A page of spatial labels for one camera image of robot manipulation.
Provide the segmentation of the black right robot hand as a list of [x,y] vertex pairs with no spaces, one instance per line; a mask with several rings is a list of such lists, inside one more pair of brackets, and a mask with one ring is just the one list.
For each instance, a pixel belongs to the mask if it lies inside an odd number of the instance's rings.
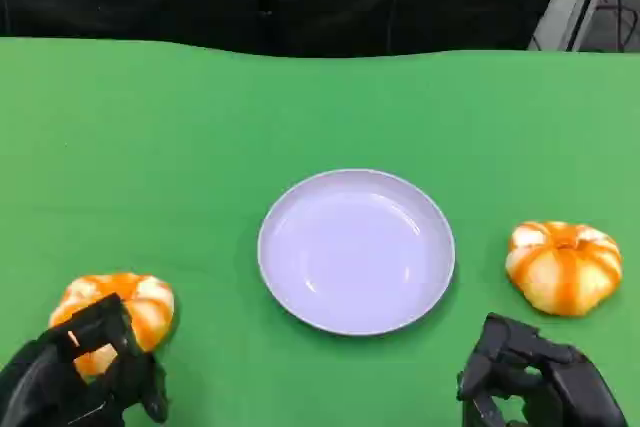
[[539,329],[490,313],[457,375],[464,426],[618,427],[628,424],[595,364]]

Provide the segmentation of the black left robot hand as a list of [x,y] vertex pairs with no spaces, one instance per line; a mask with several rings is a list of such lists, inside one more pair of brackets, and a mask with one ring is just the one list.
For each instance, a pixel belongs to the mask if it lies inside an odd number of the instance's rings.
[[[74,361],[110,346],[116,357],[83,380]],[[1,370],[3,426],[123,426],[140,404],[157,424],[167,421],[165,371],[138,345],[122,300],[111,294],[28,341]]]

